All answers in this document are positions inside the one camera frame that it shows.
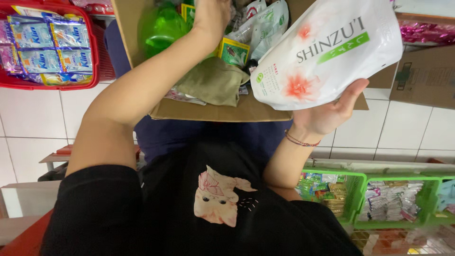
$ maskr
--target white tiled floor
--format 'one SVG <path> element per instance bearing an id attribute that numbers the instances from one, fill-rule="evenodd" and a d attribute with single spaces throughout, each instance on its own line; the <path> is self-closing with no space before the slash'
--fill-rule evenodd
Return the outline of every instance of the white tiled floor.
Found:
<path id="1" fill-rule="evenodd" d="M 0 88 L 0 186 L 30 182 L 47 171 L 38 162 L 74 143 L 82 116 L 108 84 L 80 91 Z M 455 163 L 455 110 L 390 102 L 390 89 L 365 90 L 369 111 L 327 135 L 315 158 Z"/>

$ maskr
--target red plastic basket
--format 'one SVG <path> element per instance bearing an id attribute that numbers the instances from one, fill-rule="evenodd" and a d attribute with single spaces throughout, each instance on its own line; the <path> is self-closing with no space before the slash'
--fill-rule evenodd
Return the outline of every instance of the red plastic basket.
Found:
<path id="1" fill-rule="evenodd" d="M 43 86 L 33 82 L 23 81 L 18 78 L 10 77 L 6 71 L 0 68 L 0 87 L 24 89 L 24 90 L 81 90 L 95 87 L 99 81 L 108 81 L 115 78 L 114 68 L 112 67 L 109 54 L 104 46 L 104 29 L 92 23 L 91 18 L 83 9 L 73 5 L 63 4 L 40 4 L 31 1 L 0 1 L 0 19 L 6 19 L 7 15 L 16 14 L 11 5 L 50 10 L 60 15 L 74 14 L 84 17 L 90 40 L 91 55 L 93 62 L 93 78 L 88 84 L 72 86 Z"/>

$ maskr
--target bracelet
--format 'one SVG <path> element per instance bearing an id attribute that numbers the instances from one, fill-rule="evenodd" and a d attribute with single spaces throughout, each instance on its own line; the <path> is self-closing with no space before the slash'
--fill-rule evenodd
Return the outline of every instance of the bracelet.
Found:
<path id="1" fill-rule="evenodd" d="M 301 142 L 301 141 L 299 141 L 298 139 L 292 137 L 291 135 L 289 135 L 288 132 L 289 132 L 289 130 L 287 130 L 287 129 L 284 130 L 284 134 L 286 135 L 286 138 L 287 138 L 290 142 L 292 142 L 292 143 L 294 143 L 294 144 L 297 144 L 297 145 L 299 145 L 299 146 L 302 146 L 302 147 L 316 147 L 317 145 L 319 145 L 319 143 L 321 143 L 321 141 L 319 141 L 319 142 L 316 143 L 316 144 L 304 143 L 304 142 Z"/>

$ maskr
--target pink metallic foil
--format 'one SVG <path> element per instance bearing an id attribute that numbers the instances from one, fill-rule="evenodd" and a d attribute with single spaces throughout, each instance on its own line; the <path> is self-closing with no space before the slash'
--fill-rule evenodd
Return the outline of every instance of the pink metallic foil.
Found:
<path id="1" fill-rule="evenodd" d="M 399 20 L 401 37 L 405 42 L 434 42 L 439 45 L 455 44 L 455 25 L 428 24 Z"/>

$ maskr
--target olive green cloth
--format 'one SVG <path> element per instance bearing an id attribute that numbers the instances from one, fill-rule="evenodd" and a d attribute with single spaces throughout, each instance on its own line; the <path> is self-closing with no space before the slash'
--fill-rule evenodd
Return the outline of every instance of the olive green cloth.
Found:
<path id="1" fill-rule="evenodd" d="M 203 60 L 176 83 L 177 91 L 213 105 L 236 107 L 238 88 L 250 76 L 218 57 Z"/>

